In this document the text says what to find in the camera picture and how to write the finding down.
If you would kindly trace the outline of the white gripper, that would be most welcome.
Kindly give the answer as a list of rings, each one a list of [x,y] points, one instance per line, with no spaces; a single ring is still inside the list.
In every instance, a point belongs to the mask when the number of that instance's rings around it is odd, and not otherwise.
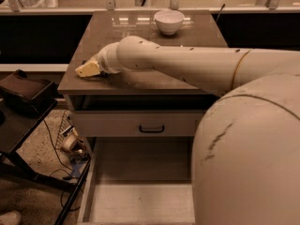
[[[117,57],[118,42],[103,47],[97,54],[96,60],[88,60],[75,69],[81,78],[97,76],[101,72],[116,74],[123,70]]]

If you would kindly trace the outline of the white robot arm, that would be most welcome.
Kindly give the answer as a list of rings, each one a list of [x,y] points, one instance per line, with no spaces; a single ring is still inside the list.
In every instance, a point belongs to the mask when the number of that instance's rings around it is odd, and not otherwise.
[[[218,97],[192,152],[196,225],[300,225],[300,67],[293,51],[109,44],[80,77],[154,69]]]

